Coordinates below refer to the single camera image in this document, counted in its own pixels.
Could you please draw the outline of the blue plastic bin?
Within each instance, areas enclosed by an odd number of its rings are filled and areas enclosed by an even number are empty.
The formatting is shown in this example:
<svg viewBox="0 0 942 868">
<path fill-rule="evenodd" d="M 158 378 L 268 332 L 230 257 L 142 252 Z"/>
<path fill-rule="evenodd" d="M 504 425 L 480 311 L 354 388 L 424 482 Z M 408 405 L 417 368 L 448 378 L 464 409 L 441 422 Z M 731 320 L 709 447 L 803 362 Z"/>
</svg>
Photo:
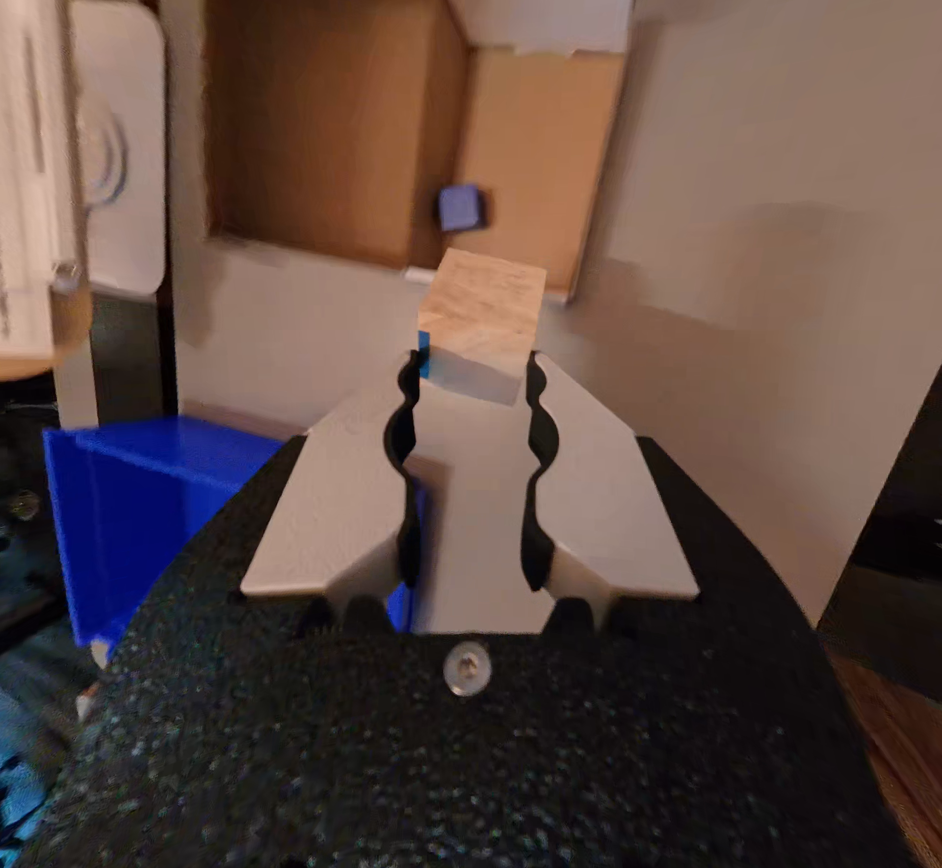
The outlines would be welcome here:
<svg viewBox="0 0 942 868">
<path fill-rule="evenodd" d="M 109 657 L 164 570 L 283 445 L 183 415 L 46 430 L 77 646 Z"/>
</svg>

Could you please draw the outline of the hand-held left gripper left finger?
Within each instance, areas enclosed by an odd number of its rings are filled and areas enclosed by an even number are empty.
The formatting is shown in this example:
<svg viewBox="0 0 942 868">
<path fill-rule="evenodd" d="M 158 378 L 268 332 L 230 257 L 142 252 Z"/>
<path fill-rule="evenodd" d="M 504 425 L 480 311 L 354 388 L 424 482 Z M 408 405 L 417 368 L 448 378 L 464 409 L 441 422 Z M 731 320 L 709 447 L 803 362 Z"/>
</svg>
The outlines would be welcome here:
<svg viewBox="0 0 942 868">
<path fill-rule="evenodd" d="M 416 351 L 310 427 L 240 583 L 247 598 L 324 597 L 338 613 L 357 597 L 385 602 L 417 559 Z"/>
</svg>

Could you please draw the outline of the grey desk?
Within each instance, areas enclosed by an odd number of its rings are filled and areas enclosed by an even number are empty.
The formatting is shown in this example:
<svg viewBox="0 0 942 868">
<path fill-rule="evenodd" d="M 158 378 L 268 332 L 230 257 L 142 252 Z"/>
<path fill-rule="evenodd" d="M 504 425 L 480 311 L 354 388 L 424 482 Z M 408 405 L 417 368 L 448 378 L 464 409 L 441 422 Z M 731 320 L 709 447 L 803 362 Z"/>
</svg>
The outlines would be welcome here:
<svg viewBox="0 0 942 868">
<path fill-rule="evenodd" d="M 171 62 L 187 410 L 312 424 L 415 342 L 418 286 L 206 242 L 202 0 Z M 576 302 L 538 347 L 650 436 L 816 623 L 940 367 L 940 0 L 639 0 Z"/>
</svg>

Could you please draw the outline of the blue cube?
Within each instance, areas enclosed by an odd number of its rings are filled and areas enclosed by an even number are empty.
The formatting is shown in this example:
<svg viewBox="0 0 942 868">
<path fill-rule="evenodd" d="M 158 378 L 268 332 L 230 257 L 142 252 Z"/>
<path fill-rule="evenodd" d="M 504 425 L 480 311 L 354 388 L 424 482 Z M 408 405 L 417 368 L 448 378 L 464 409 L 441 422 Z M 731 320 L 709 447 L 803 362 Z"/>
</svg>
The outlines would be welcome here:
<svg viewBox="0 0 942 868">
<path fill-rule="evenodd" d="M 445 234 L 482 230 L 487 226 L 487 202 L 476 184 L 444 186 L 435 203 L 438 224 Z"/>
</svg>

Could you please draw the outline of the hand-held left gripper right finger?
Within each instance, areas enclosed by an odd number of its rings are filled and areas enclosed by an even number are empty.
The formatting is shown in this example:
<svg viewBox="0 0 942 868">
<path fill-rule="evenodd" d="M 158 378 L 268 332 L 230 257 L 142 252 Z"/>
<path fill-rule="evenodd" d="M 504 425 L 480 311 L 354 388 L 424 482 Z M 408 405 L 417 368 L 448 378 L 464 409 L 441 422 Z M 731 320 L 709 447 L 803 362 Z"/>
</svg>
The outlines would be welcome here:
<svg viewBox="0 0 942 868">
<path fill-rule="evenodd" d="M 689 566 L 635 432 L 543 352 L 526 365 L 521 568 L 533 591 L 603 623 L 621 598 L 693 602 Z"/>
</svg>

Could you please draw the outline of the white cardboard mailer box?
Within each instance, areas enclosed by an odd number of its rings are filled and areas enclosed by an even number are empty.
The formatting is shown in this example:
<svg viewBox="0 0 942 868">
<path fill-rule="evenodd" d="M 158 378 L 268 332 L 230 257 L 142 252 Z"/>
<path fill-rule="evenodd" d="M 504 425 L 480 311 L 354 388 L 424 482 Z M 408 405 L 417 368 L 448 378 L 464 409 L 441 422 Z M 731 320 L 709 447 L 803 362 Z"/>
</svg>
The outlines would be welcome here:
<svg viewBox="0 0 942 868">
<path fill-rule="evenodd" d="M 448 249 L 576 291 L 635 0 L 206 0 L 220 233 L 401 272 Z M 473 183 L 482 230 L 445 234 Z"/>
</svg>

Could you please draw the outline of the printed instruction sheet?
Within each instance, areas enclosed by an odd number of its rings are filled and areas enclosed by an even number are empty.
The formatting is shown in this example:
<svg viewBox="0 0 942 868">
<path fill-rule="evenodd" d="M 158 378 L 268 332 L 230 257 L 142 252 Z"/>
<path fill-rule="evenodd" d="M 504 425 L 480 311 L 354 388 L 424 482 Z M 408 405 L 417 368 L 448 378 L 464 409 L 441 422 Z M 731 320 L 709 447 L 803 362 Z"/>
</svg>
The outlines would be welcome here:
<svg viewBox="0 0 942 868">
<path fill-rule="evenodd" d="M 1 0 L 2 357 L 52 357 L 84 269 L 65 0 Z"/>
</svg>

